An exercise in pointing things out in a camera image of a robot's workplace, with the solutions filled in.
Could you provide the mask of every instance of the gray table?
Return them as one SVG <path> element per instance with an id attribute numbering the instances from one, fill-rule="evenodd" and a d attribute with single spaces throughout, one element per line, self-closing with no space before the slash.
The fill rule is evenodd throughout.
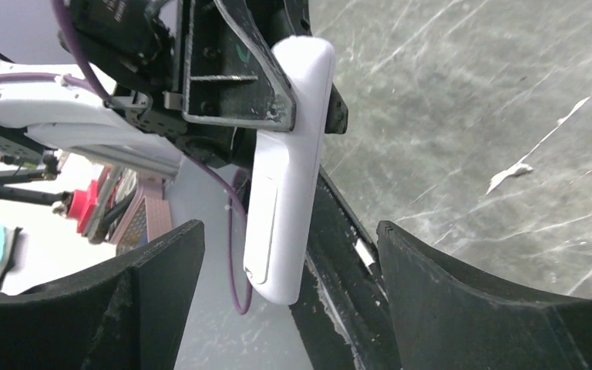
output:
<path id="1" fill-rule="evenodd" d="M 395 220 L 503 278 L 592 297 L 592 2 L 310 7 L 351 109 L 325 168 L 366 227 Z M 534 171 L 485 195 L 524 156 Z"/>

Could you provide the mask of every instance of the white plastic device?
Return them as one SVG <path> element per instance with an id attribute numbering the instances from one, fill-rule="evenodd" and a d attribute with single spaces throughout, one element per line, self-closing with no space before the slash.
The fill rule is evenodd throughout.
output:
<path id="1" fill-rule="evenodd" d="M 267 300 L 293 304 L 301 289 L 335 50 L 323 39 L 293 36 L 273 53 L 291 81 L 296 123 L 290 133 L 257 132 L 244 270 Z"/>

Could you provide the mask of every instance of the purple cable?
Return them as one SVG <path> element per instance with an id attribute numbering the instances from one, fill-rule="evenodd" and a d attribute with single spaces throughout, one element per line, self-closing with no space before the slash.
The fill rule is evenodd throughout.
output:
<path id="1" fill-rule="evenodd" d="M 82 74 L 85 75 L 85 80 L 92 87 L 92 91 L 97 96 L 99 96 L 99 98 L 103 99 L 104 102 L 109 103 L 112 100 L 112 97 L 105 90 L 105 88 L 103 88 L 103 85 L 99 81 L 99 78 L 96 77 L 92 66 L 89 65 L 89 61 L 85 56 L 85 53 L 82 51 L 80 41 L 78 40 L 78 35 L 76 34 L 76 30 L 73 27 L 71 15 L 65 6 L 65 1 L 51 0 L 51 6 L 53 7 L 53 12 L 55 13 L 55 19 L 58 21 L 58 26 L 60 27 L 62 37 L 65 39 L 67 49 L 69 49 L 69 52 L 73 55 L 73 58 L 82 71 Z"/>
<path id="2" fill-rule="evenodd" d="M 43 82 L 55 81 L 57 77 L 62 77 L 71 86 L 80 87 L 87 91 L 93 92 L 92 86 L 84 79 L 78 79 L 73 76 L 63 76 L 55 73 L 47 72 L 14 72 L 14 73 L 0 73 L 0 83 L 6 82 Z"/>
<path id="3" fill-rule="evenodd" d="M 246 223 L 247 223 L 247 216 L 246 210 L 244 210 L 244 205 L 241 203 L 241 200 L 237 196 L 237 192 L 235 189 L 223 179 L 223 177 L 219 176 L 218 173 L 214 172 L 211 168 L 209 168 L 204 163 L 200 162 L 199 160 L 187 156 L 187 158 L 194 163 L 198 168 L 202 169 L 210 175 L 215 181 L 217 181 L 223 188 L 226 190 L 228 194 L 228 204 L 232 205 L 233 208 L 239 214 L 242 223 L 242 229 L 244 233 L 246 233 Z M 241 175 L 244 174 L 243 170 L 238 170 L 233 178 L 233 183 L 235 180 Z M 235 307 L 235 311 L 239 315 L 245 315 L 248 312 L 248 309 L 251 307 L 251 299 L 253 297 L 253 285 L 251 282 L 246 279 L 246 300 L 244 301 L 244 306 L 242 306 L 239 302 L 239 296 L 237 295 L 237 286 L 235 285 L 234 281 L 234 266 L 233 266 L 233 242 L 232 242 L 232 234 L 233 234 L 233 214 L 231 211 L 228 213 L 228 284 L 230 285 L 230 296 L 233 298 L 233 305 Z"/>

